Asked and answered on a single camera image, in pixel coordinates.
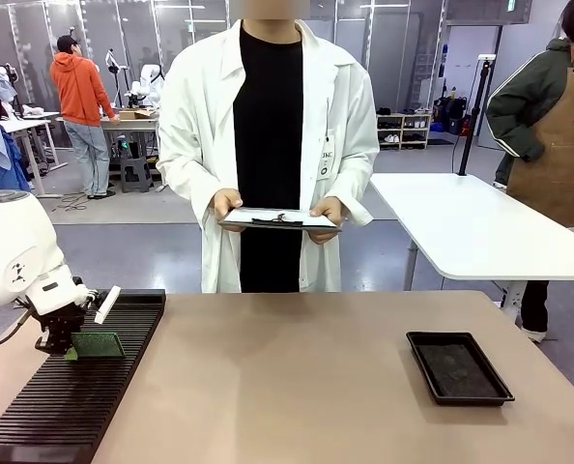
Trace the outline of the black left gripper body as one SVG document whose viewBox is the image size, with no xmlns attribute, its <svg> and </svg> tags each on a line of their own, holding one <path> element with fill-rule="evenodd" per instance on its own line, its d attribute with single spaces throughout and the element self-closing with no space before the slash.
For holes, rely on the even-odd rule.
<svg viewBox="0 0 574 464">
<path fill-rule="evenodd" d="M 63 307 L 46 315 L 35 315 L 43 334 L 48 335 L 50 352 L 66 352 L 70 347 L 72 334 L 81 331 L 86 310 L 81 307 Z"/>
</svg>

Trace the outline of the person's right hand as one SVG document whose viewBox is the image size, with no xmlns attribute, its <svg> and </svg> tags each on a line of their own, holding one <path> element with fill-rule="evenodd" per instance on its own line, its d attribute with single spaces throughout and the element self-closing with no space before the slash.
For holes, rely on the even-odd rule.
<svg viewBox="0 0 574 464">
<path fill-rule="evenodd" d="M 243 201 L 236 189 L 222 188 L 213 198 L 213 207 L 217 221 L 223 221 L 231 211 L 241 208 Z"/>
</svg>

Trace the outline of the person's left hand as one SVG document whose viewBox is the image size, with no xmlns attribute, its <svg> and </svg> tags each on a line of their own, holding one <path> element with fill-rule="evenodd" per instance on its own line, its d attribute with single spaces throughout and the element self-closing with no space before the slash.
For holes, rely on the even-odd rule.
<svg viewBox="0 0 574 464">
<path fill-rule="evenodd" d="M 310 240 L 316 245 L 323 245 L 329 242 L 337 234 L 345 220 L 344 205 L 335 196 L 323 198 L 311 211 L 312 217 L 325 217 L 335 225 L 335 230 L 323 231 L 309 231 L 308 236 Z"/>
</svg>

